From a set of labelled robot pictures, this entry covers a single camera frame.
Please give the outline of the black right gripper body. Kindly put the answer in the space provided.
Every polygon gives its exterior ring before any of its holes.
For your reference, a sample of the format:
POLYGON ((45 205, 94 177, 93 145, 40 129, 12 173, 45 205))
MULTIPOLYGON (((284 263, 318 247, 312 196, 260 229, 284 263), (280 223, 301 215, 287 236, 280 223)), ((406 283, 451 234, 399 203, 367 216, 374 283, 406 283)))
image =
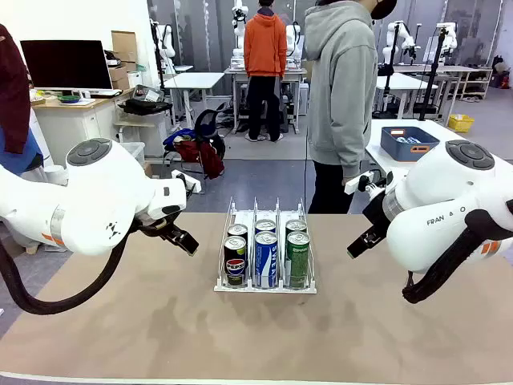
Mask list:
POLYGON ((380 192, 362 211, 366 219, 372 224, 365 233, 377 231, 387 234, 391 221, 386 216, 383 208, 383 200, 385 197, 386 193, 380 192))

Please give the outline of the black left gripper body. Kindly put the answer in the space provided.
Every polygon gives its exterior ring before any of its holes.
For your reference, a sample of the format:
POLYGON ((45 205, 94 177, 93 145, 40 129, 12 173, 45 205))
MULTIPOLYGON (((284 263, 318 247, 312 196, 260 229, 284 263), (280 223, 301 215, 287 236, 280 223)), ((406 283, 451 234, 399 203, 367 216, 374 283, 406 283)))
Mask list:
POLYGON ((137 213, 134 217, 134 229, 140 231, 148 237, 164 238, 166 230, 173 230, 175 220, 180 215, 179 206, 164 207, 164 217, 160 219, 151 219, 148 213, 137 213))

